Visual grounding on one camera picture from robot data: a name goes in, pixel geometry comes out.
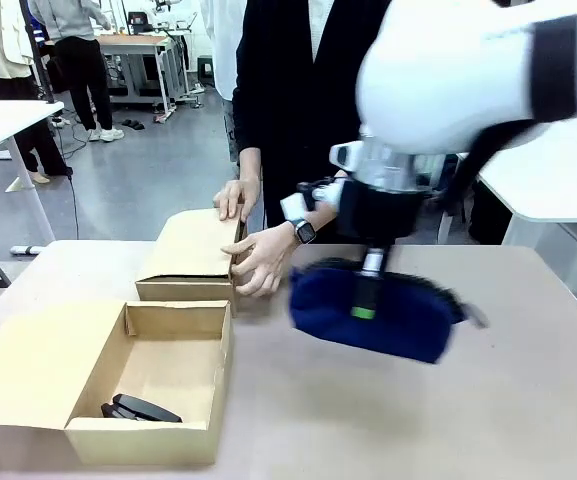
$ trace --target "brown shoebox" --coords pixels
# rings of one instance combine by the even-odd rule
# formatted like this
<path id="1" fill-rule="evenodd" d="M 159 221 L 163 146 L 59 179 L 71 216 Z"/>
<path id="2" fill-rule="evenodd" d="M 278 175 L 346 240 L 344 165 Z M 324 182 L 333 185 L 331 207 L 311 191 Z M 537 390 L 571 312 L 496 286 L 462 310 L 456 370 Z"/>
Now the brown shoebox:
<path id="1" fill-rule="evenodd" d="M 0 329 L 0 426 L 62 430 L 85 464 L 215 461 L 232 349 L 230 305 L 55 306 Z M 125 393 L 183 423 L 103 418 Z"/>
<path id="2" fill-rule="evenodd" d="M 137 277 L 141 300 L 230 300 L 235 291 L 230 276 L 231 255 L 221 247 L 245 235 L 236 218 L 219 220 L 214 209 L 188 210 L 173 215 L 164 225 L 154 250 Z"/>

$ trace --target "human hand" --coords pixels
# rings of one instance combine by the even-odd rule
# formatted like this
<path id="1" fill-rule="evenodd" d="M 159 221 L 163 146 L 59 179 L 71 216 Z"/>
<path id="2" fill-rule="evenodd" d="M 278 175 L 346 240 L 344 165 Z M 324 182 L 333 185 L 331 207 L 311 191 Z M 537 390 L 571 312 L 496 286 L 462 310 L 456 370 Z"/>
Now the human hand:
<path id="1" fill-rule="evenodd" d="M 237 277 L 254 270 L 250 281 L 238 286 L 237 292 L 253 297 L 276 292 L 283 266 L 298 246 L 294 227 L 290 222 L 285 222 L 277 227 L 253 233 L 241 242 L 222 248 L 230 255 L 250 251 L 245 260 L 232 266 L 232 273 Z"/>
<path id="2" fill-rule="evenodd" d="M 222 188 L 212 199 L 215 203 L 215 207 L 219 209 L 219 219 L 225 220 L 226 218 L 234 218 L 237 213 L 237 205 L 239 204 L 239 201 L 242 200 L 244 206 L 241 209 L 241 221 L 245 222 L 248 215 L 250 215 L 252 207 L 257 203 L 259 190 L 259 178 L 253 177 L 226 182 L 224 188 Z"/>

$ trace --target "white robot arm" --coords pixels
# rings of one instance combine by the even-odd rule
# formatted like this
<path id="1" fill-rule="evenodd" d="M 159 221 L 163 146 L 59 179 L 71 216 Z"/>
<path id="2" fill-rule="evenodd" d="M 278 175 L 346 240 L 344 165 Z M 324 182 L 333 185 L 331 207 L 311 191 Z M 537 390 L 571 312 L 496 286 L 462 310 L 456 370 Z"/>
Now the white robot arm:
<path id="1" fill-rule="evenodd" d="M 535 102 L 556 108 L 548 92 L 564 89 L 577 115 L 577 1 L 431 3 L 393 2 L 364 59 L 357 104 L 374 136 L 399 153 L 465 152 L 491 125 L 552 121 Z"/>
<path id="2" fill-rule="evenodd" d="M 302 184 L 282 202 L 289 219 L 332 204 L 340 233 L 366 245 L 355 299 L 365 311 L 428 199 L 449 209 L 497 151 L 577 116 L 577 0 L 474 1 L 392 2 L 357 79 L 361 138 L 330 152 L 348 177 Z M 444 192 L 419 184 L 417 155 L 460 152 L 469 155 Z"/>
<path id="3" fill-rule="evenodd" d="M 153 0 L 155 2 L 155 12 L 162 12 L 164 7 L 168 7 L 168 11 L 170 11 L 170 7 L 177 3 L 181 3 L 183 0 Z"/>

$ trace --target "black stapler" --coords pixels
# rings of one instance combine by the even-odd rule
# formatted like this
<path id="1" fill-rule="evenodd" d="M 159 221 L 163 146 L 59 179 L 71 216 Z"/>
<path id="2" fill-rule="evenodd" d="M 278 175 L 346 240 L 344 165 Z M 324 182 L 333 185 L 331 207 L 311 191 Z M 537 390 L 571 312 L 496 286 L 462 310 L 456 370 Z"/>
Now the black stapler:
<path id="1" fill-rule="evenodd" d="M 129 420 L 149 420 L 152 422 L 181 423 L 181 417 L 158 405 L 140 398 L 119 393 L 112 398 L 113 404 L 104 403 L 101 413 L 104 418 L 127 418 Z"/>

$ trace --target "black watch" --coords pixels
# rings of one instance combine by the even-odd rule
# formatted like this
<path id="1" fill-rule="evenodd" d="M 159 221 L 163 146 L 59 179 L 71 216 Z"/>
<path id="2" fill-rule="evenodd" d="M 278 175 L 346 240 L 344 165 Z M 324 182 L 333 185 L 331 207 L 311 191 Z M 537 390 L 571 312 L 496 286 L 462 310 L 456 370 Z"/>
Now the black watch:
<path id="1" fill-rule="evenodd" d="M 290 220 L 290 223 L 295 227 L 295 236 L 302 245 L 311 243 L 317 236 L 317 232 L 315 232 L 315 229 L 308 220 L 300 218 L 298 220 Z"/>

